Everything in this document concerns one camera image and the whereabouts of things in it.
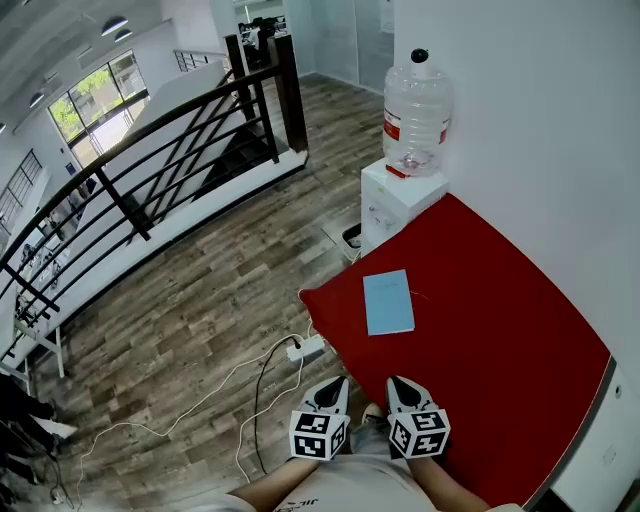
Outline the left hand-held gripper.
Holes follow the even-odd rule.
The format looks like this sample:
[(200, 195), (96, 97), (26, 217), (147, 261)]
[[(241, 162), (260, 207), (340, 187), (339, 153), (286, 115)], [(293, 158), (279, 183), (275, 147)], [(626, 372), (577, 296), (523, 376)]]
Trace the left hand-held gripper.
[(326, 379), (309, 388), (290, 418), (289, 444), (295, 458), (329, 461), (346, 442), (349, 381)]

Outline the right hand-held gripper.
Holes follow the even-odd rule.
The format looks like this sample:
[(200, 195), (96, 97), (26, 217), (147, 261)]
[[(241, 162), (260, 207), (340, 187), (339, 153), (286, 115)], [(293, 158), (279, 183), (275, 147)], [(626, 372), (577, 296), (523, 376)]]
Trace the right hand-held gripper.
[(394, 375), (386, 382), (386, 400), (392, 460), (432, 458), (445, 451), (451, 431), (449, 419), (426, 388)]

